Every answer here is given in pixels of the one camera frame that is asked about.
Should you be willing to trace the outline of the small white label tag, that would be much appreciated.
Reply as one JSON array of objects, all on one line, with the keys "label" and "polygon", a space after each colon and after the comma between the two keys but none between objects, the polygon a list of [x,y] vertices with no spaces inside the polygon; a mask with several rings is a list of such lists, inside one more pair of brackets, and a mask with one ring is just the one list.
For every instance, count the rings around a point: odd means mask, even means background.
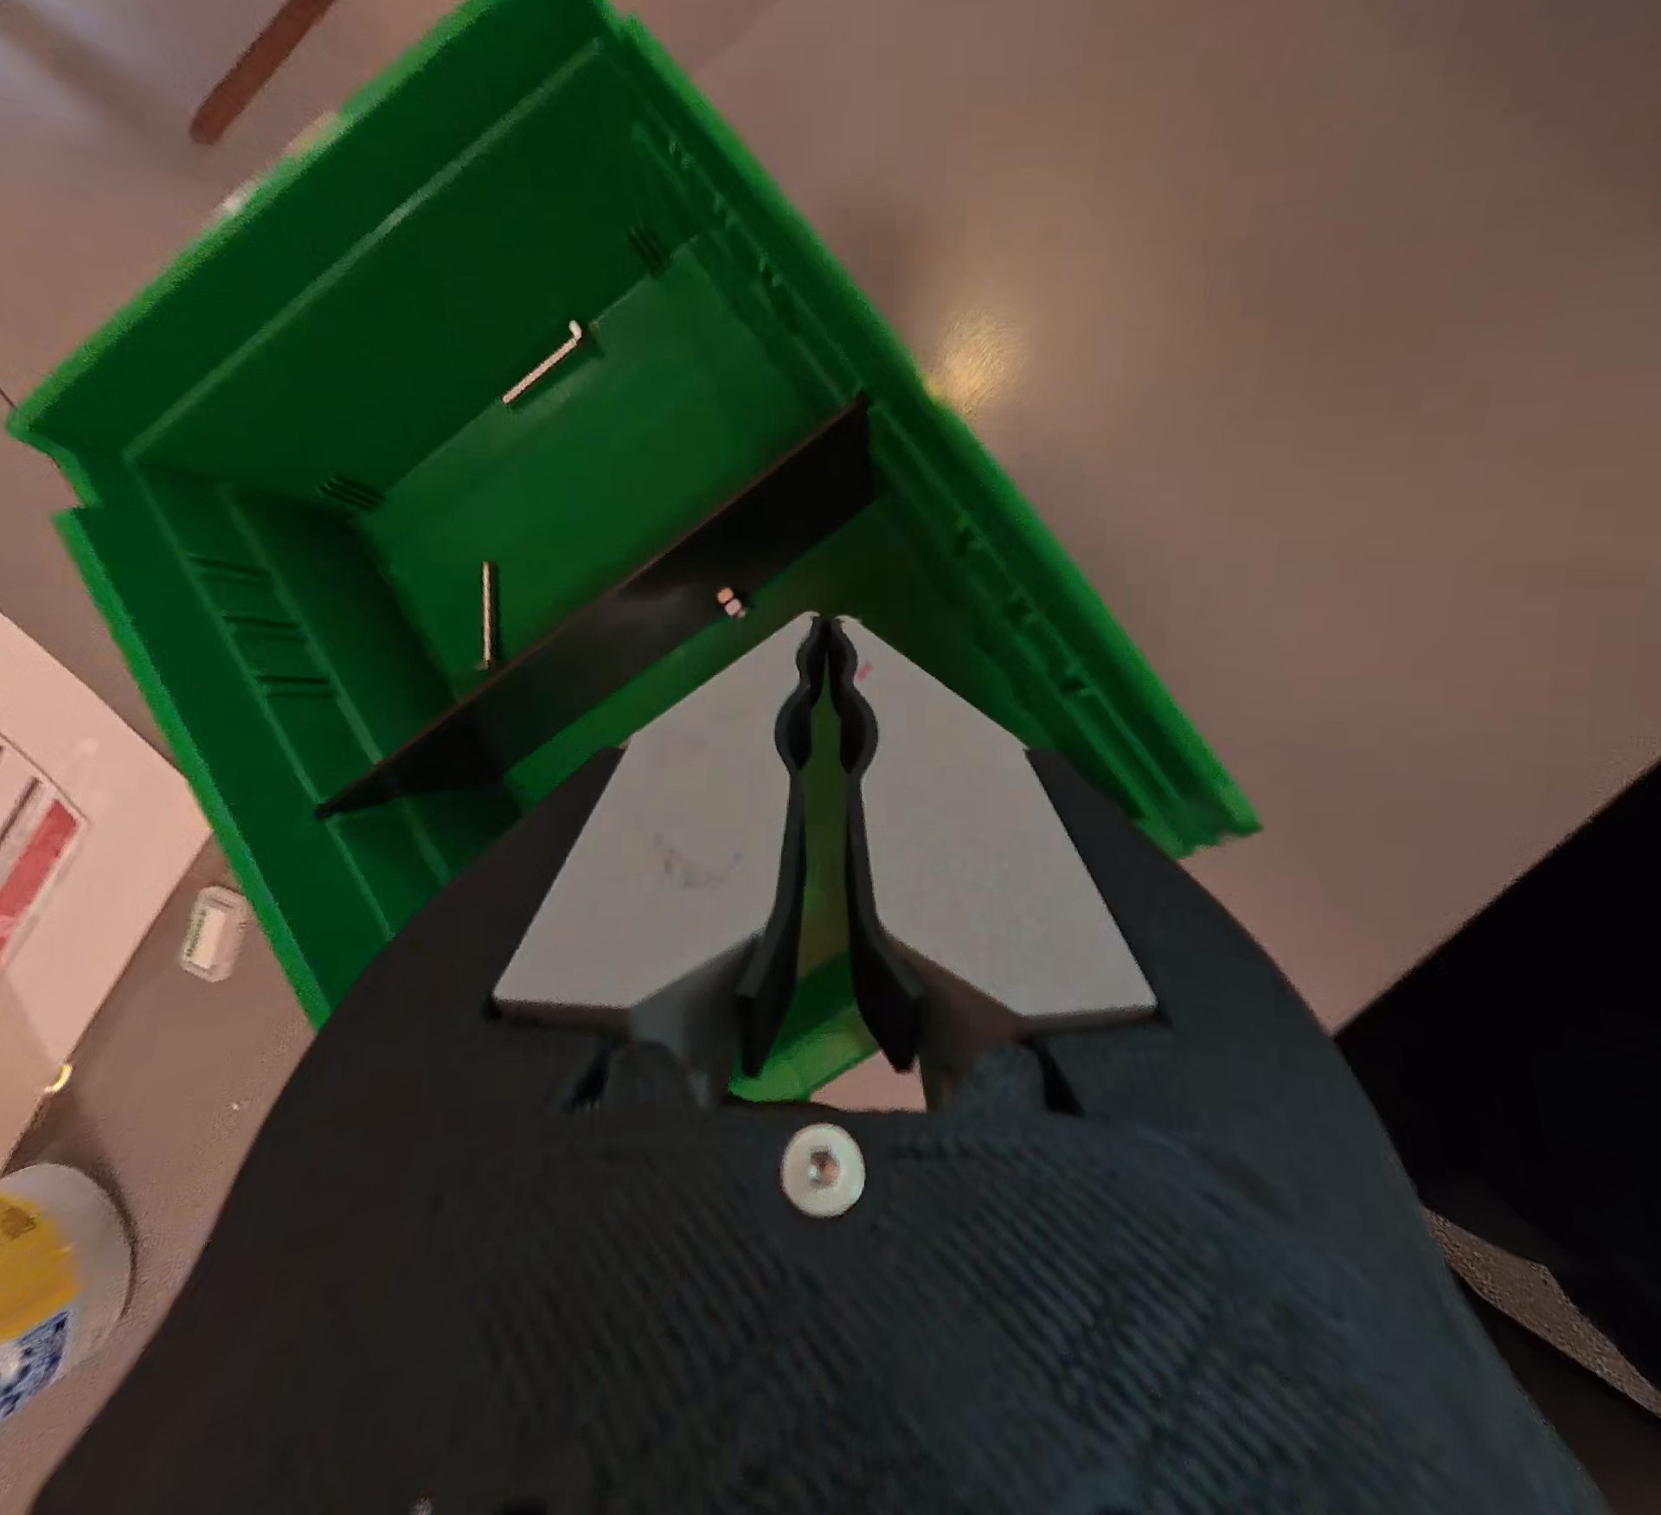
[{"label": "small white label tag", "polygon": [[179,967],[202,981],[228,980],[252,919],[252,905],[243,892],[225,886],[200,889],[179,945]]}]

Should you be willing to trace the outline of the green plastic parts bin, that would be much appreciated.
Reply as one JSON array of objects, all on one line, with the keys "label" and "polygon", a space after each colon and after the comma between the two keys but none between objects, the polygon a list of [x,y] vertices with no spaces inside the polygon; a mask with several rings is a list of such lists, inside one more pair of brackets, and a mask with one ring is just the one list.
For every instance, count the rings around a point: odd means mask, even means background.
[{"label": "green plastic parts bin", "polygon": [[[503,393],[577,319],[583,349]],[[732,501],[858,395],[876,496],[592,715],[470,791],[316,806]],[[22,441],[314,1028],[494,990],[658,715],[806,615],[851,616],[1034,753],[1175,1026],[1260,957],[1179,867],[1244,795],[772,178],[607,0],[468,0],[44,383]],[[881,1051],[854,990],[841,720],[808,763],[796,991],[742,1099]]]}]

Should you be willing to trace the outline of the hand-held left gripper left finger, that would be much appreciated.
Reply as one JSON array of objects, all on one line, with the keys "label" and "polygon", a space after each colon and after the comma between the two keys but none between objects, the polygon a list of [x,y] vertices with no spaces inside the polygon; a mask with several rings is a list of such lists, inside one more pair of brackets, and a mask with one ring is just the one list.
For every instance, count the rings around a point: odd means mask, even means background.
[{"label": "hand-held left gripper left finger", "polygon": [[831,621],[798,618],[620,752],[494,990],[509,1016],[668,1049],[704,1104],[791,1006]]}]

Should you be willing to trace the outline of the white printed paper sheet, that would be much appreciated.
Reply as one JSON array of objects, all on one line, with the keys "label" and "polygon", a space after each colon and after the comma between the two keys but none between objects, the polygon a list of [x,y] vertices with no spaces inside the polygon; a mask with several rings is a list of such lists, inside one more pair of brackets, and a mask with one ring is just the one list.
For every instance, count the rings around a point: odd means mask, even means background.
[{"label": "white printed paper sheet", "polygon": [[4,618],[4,1160],[209,836],[176,767]]}]

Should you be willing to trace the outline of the black bin divider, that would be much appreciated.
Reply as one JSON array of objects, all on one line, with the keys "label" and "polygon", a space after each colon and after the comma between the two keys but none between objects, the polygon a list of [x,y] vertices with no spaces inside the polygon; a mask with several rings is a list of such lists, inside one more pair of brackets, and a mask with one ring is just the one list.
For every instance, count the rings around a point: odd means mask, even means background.
[{"label": "black bin divider", "polygon": [[732,621],[730,601],[752,606],[872,502],[869,416],[869,395],[858,395],[674,545],[557,621],[392,755],[323,800],[314,818],[489,786],[699,633]]}]

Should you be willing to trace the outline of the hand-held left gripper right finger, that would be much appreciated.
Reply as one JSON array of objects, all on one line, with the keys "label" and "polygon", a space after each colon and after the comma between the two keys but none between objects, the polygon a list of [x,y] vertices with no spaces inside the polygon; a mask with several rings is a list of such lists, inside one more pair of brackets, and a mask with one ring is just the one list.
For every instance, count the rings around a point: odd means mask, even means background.
[{"label": "hand-held left gripper right finger", "polygon": [[1153,1019],[1158,998],[1019,739],[839,616],[856,1001],[943,1104],[986,1049]]}]

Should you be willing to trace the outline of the cleaning wipes canister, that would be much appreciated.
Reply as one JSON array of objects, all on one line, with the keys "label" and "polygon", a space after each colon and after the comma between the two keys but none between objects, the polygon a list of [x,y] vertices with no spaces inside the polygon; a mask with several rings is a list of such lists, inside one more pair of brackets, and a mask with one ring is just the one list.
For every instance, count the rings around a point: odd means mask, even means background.
[{"label": "cleaning wipes canister", "polygon": [[131,1300],[134,1246],[115,1198],[40,1163],[2,1181],[2,1421],[88,1365]]}]

